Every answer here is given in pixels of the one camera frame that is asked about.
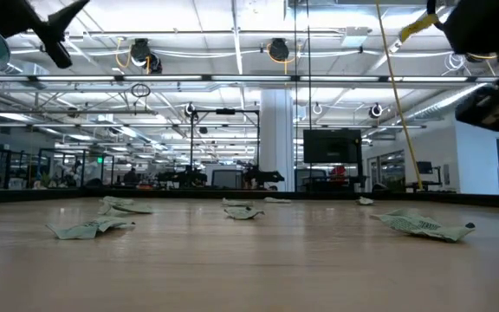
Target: desk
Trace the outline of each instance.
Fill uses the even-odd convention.
[[[303,184],[306,191],[314,192],[355,192],[355,185],[365,182],[363,177],[306,177],[303,178]],[[305,183],[305,180],[311,180],[312,183]]]

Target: crumpled paper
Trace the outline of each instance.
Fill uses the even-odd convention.
[[[241,207],[231,207],[224,209],[230,218],[235,220],[248,220],[255,218],[258,214],[264,215],[265,212],[258,209],[253,209],[249,207],[241,208]]]
[[[271,204],[292,204],[290,199],[279,199],[279,198],[265,198],[266,203]]]
[[[369,199],[369,198],[364,198],[364,197],[360,197],[360,199],[357,199],[355,202],[357,203],[357,205],[373,205],[374,204],[374,200]]]
[[[132,199],[115,198],[106,196],[100,200],[103,206],[100,207],[100,214],[119,215],[122,212],[131,213],[153,213],[150,205],[136,205]]]
[[[372,215],[371,218],[382,221],[396,231],[421,237],[443,239],[448,243],[455,243],[475,230],[475,225],[472,223],[465,226],[443,226],[431,218],[401,209],[384,215]]]
[[[240,200],[228,200],[226,198],[223,198],[223,205],[224,206],[230,206],[230,207],[251,207],[253,206],[253,202],[248,202],[248,201],[240,201]]]
[[[111,228],[118,228],[123,225],[135,224],[124,218],[100,217],[86,223],[73,226],[69,229],[59,230],[52,224],[46,224],[59,239],[94,239],[97,232],[105,232]]]

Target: black monitor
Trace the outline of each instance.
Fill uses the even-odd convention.
[[[304,130],[303,162],[308,164],[361,162],[360,130]]]
[[[418,161],[417,169],[421,174],[432,174],[432,163],[430,161]]]

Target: pipe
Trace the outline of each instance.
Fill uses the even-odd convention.
[[[152,114],[156,113],[153,111],[140,110],[134,112],[133,110],[78,110],[78,111],[66,111],[66,110],[0,110],[0,114]]]
[[[294,37],[294,31],[290,30],[240,30],[240,36],[289,36]],[[232,30],[206,30],[206,31],[88,31],[83,34],[93,38],[108,38],[108,37],[156,37],[156,36],[232,36]],[[297,36],[307,36],[307,31],[297,31]],[[26,34],[19,35],[22,38],[35,38],[38,36],[33,31],[28,31]],[[74,39],[75,36],[70,36],[67,32],[65,36]],[[311,31],[311,36],[318,37],[341,37],[343,36],[337,29]]]

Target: fluorescent light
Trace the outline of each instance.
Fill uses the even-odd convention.
[[[200,81],[201,75],[126,75],[125,81]]]
[[[87,136],[87,135],[81,135],[81,134],[69,134],[69,137],[77,140],[91,140],[92,137]]]
[[[10,120],[17,120],[17,121],[30,121],[30,119],[24,115],[21,114],[0,114],[0,117],[4,117]]]
[[[309,76],[302,76],[302,81],[309,81]],[[377,76],[311,76],[311,81],[378,81]]]
[[[124,75],[125,72],[123,72],[120,68],[111,68],[113,71],[118,71],[121,75]]]
[[[28,81],[28,77],[20,75],[0,75],[0,81]]]
[[[213,81],[291,81],[286,75],[213,75]]]
[[[76,127],[74,124],[36,124],[32,127]]]
[[[404,77],[405,82],[462,82],[469,77]]]
[[[37,76],[39,81],[114,81],[113,76],[105,75],[94,75],[94,76],[82,76],[82,75],[54,75],[54,76]]]
[[[496,82],[499,77],[478,77],[476,82]]]
[[[117,124],[81,124],[80,127],[122,127],[123,125]]]
[[[7,63],[7,66],[9,66],[10,68],[13,68],[14,70],[17,70],[18,72],[22,73],[22,69],[18,68],[17,66],[11,64],[11,63]]]
[[[52,134],[61,135],[61,133],[60,133],[60,132],[57,132],[57,131],[55,131],[55,130],[53,130],[53,129],[44,128],[44,127],[43,127],[43,128],[41,128],[41,129],[42,129],[43,131],[47,132],[47,133],[52,133]]]
[[[133,138],[136,138],[138,135],[136,134],[136,132],[134,130],[132,130],[131,128],[129,127],[121,127],[120,128],[120,131],[126,135],[128,135],[129,137],[133,137]]]
[[[15,123],[3,123],[0,127],[26,127],[26,124],[15,124]]]

